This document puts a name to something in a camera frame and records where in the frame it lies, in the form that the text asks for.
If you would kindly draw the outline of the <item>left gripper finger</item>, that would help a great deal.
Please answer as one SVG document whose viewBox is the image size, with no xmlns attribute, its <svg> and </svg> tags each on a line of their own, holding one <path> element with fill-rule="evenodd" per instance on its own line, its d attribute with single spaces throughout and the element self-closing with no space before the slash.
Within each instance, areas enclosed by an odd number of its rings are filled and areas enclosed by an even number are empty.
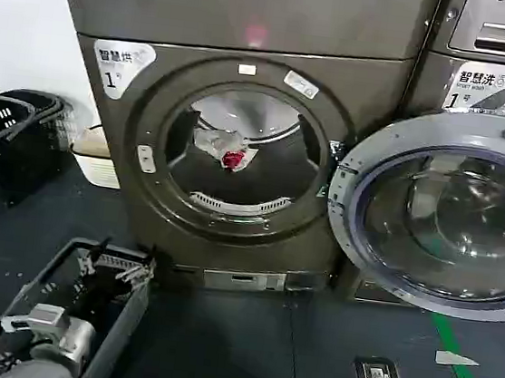
<svg viewBox="0 0 505 378">
<path fill-rule="evenodd" d="M 156 256 L 158 249 L 156 247 L 138 245 L 137 248 L 143 253 L 144 258 L 140 265 L 130 270 L 124 278 L 124 281 L 132 286 L 141 286 L 147 283 L 153 277 L 157 264 Z"/>
<path fill-rule="evenodd" d="M 85 257 L 78 259 L 82 276 L 91 276 L 95 273 L 94 264 L 100 259 L 110 242 L 111 239 L 109 237 L 104 238 L 101 242 L 94 245 Z"/>
</svg>

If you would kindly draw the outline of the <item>left gripper body black block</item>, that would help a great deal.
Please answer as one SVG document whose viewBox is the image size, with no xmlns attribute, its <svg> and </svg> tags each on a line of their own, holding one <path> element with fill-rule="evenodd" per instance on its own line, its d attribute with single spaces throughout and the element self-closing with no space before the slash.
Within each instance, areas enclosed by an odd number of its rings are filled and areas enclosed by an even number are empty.
<svg viewBox="0 0 505 378">
<path fill-rule="evenodd" d="M 117 297 L 131 293 L 131 284 L 116 278 L 112 271 L 94 271 L 79 280 L 81 290 L 68 308 L 68 315 L 83 319 L 93 325 L 101 325 L 106 310 Z"/>
</svg>

